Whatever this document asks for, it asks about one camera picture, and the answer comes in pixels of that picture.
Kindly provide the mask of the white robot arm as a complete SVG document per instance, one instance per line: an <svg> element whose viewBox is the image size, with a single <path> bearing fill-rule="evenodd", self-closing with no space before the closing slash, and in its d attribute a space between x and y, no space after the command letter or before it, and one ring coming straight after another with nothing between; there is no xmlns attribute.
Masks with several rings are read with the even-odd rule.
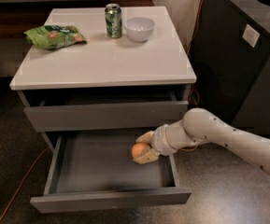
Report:
<svg viewBox="0 0 270 224"><path fill-rule="evenodd" d="M139 136L132 147L133 160L144 164L169 156L184 147L214 143L270 175L270 139L228 125L203 108L187 111L183 119Z"/></svg>

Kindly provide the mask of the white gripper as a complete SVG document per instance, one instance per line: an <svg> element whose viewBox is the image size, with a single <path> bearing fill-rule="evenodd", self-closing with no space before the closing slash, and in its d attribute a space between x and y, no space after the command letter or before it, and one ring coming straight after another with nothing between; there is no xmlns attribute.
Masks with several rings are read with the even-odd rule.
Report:
<svg viewBox="0 0 270 224"><path fill-rule="evenodd" d="M148 147L148 150L141 156L133 158L133 161L139 164L145 164L159 159L159 154L162 156L169 156L177 152L167 140L167 127L165 124L158 127L155 131L148 131L143 135L136 138L137 143L151 144L152 148Z"/></svg>

